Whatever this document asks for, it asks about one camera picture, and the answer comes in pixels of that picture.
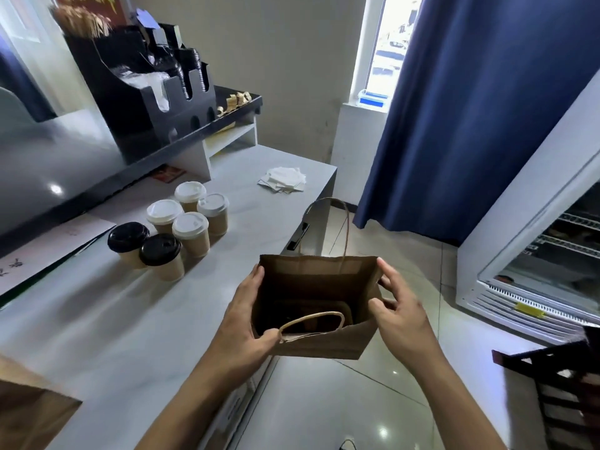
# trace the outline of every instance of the fridge shelf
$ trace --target fridge shelf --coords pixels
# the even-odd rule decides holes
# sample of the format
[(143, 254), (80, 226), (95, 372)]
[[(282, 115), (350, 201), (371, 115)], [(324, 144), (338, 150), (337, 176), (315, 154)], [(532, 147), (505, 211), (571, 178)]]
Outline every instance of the fridge shelf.
[(576, 243), (568, 242), (566, 240), (561, 240), (559, 238), (551, 237), (549, 235), (540, 235), (536, 238), (535, 243), (549, 243), (551, 245), (559, 246), (562, 248), (570, 249), (571, 251), (575, 251), (576, 253), (585, 254), (586, 256), (595, 257), (596, 259), (600, 259), (600, 251), (597, 249), (592, 249), (588, 247), (584, 247), (578, 245)]
[(589, 227), (594, 230), (600, 230), (600, 222), (594, 221), (589, 218), (582, 218), (580, 216), (572, 215), (570, 213), (563, 213), (557, 219), (560, 221), (566, 221), (567, 223), (577, 224), (578, 226)]

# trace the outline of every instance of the white countertop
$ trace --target white countertop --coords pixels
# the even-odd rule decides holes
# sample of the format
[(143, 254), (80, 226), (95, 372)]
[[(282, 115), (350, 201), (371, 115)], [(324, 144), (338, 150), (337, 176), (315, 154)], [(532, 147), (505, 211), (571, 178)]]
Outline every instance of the white countertop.
[[(104, 236), (0, 312), (0, 353), (83, 401), (49, 450), (132, 449), (208, 347), (259, 255), (284, 249), (335, 173), (260, 145), (211, 162), (216, 178), (205, 186), (228, 197), (230, 229), (183, 279), (164, 283), (124, 267)], [(304, 192), (256, 184), (277, 166), (299, 167)], [(91, 213), (145, 222), (146, 206), (180, 181), (141, 181)]]

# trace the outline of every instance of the disposable coffee cup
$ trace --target disposable coffee cup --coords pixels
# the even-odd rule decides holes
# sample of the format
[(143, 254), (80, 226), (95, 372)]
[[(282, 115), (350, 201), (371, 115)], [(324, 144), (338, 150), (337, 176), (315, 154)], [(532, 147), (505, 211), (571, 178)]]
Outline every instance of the disposable coffee cup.
[(123, 262), (138, 270), (146, 268), (140, 260), (140, 248), (150, 235), (148, 227), (139, 222), (126, 222), (109, 233), (109, 249), (116, 252)]
[(173, 221), (183, 212), (183, 207), (176, 200), (159, 200), (146, 209), (146, 219), (158, 233), (172, 234)]
[(184, 182), (175, 189), (175, 198), (186, 213), (195, 212), (198, 201), (206, 196), (206, 188), (200, 182)]
[(179, 215), (173, 222), (173, 235), (192, 257), (204, 257), (211, 249), (208, 239), (208, 219), (201, 213)]
[(229, 228), (229, 200), (222, 194), (209, 194), (198, 202), (198, 212), (208, 219), (208, 234), (223, 235)]
[(181, 242), (169, 233), (147, 238), (140, 249), (140, 260), (163, 281), (177, 281), (185, 273)]

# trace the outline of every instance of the paper bag handle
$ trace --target paper bag handle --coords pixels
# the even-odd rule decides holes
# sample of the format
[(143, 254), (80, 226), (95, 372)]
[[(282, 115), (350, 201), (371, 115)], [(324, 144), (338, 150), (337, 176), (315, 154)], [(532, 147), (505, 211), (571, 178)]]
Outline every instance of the paper bag handle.
[(309, 314), (308, 316), (299, 317), (297, 319), (292, 320), (291, 322), (288, 322), (288, 323), (282, 325), (279, 329), (279, 333), (282, 333), (286, 328), (288, 328), (292, 325), (295, 325), (300, 322), (304, 322), (305, 320), (308, 320), (308, 319), (320, 318), (321, 316), (338, 316), (340, 318), (340, 325), (336, 328), (336, 330), (339, 330), (340, 328), (342, 328), (344, 326), (344, 322), (346, 321), (346, 318), (340, 311), (315, 312), (314, 314)]
[[(321, 197), (320, 199), (315, 200), (311, 205), (308, 206), (308, 208), (304, 212), (304, 217), (306, 217), (306, 215), (308, 215), (308, 212), (310, 211), (310, 209), (313, 207), (314, 204), (316, 204), (317, 202), (321, 202), (322, 200), (336, 200), (336, 201), (340, 202), (344, 206), (344, 210), (346, 210), (346, 243), (344, 244), (344, 255), (342, 257), (342, 262), (343, 262), (344, 259), (346, 258), (346, 251), (348, 250), (348, 238), (350, 236), (350, 211), (348, 209), (348, 205), (346, 205), (346, 202), (344, 202), (343, 200), (335, 198), (335, 197)], [(302, 250), (302, 238), (300, 239), (299, 246), (298, 246), (299, 254), (302, 254), (301, 250)]]

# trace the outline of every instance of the hand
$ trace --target hand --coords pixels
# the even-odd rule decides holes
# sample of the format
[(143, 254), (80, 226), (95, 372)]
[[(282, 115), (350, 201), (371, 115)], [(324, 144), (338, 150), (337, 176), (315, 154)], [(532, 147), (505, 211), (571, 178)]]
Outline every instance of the hand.
[(237, 287), (217, 334), (192, 373), (212, 380), (214, 388), (223, 394), (248, 380), (281, 338), (275, 328), (267, 330), (258, 339), (252, 333), (252, 305), (264, 276), (265, 269), (255, 265)]
[(423, 305), (404, 278), (382, 258), (377, 259), (377, 264), (383, 271), (379, 284), (394, 294), (396, 301), (388, 303), (392, 308), (389, 310), (384, 302), (373, 298), (369, 309), (389, 351), (416, 376), (432, 363), (444, 361), (445, 356)]

